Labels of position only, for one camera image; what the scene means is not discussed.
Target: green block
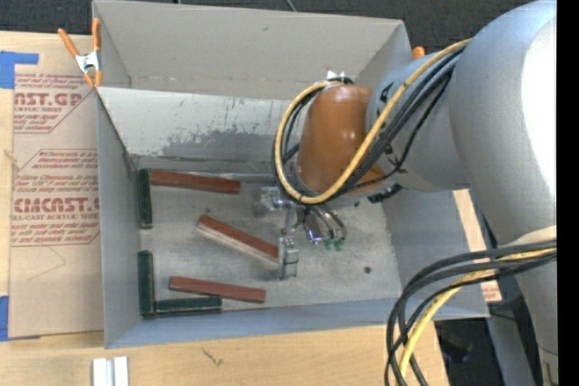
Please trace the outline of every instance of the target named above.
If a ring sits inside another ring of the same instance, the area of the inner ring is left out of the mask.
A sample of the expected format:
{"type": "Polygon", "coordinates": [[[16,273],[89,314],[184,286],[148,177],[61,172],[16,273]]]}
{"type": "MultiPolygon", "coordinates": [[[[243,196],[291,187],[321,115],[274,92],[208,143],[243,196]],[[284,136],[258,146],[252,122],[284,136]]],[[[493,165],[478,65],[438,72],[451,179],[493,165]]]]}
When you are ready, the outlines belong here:
{"type": "Polygon", "coordinates": [[[181,315],[219,311],[223,307],[220,297],[180,297],[157,301],[157,315],[181,315]]]}
{"type": "Polygon", "coordinates": [[[155,314],[155,274],[153,253],[142,250],[137,254],[138,264],[138,310],[145,318],[155,314]]]}
{"type": "Polygon", "coordinates": [[[153,203],[151,202],[151,185],[147,169],[137,172],[138,224],[141,229],[153,228],[153,203]]]}

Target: wooden board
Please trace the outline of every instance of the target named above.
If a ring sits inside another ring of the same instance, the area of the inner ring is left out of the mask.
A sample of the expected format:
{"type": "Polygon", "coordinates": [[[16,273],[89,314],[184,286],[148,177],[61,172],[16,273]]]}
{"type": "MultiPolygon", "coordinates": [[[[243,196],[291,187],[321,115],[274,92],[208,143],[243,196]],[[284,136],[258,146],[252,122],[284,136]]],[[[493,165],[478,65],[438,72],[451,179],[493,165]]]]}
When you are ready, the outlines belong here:
{"type": "MultiPolygon", "coordinates": [[[[90,384],[92,359],[127,356],[131,386],[384,384],[384,328],[371,326],[105,350],[103,335],[69,334],[0,344],[0,384],[90,384]]],[[[448,386],[433,325],[416,357],[431,386],[448,386]]],[[[418,384],[414,378],[408,382],[418,384]]]]}

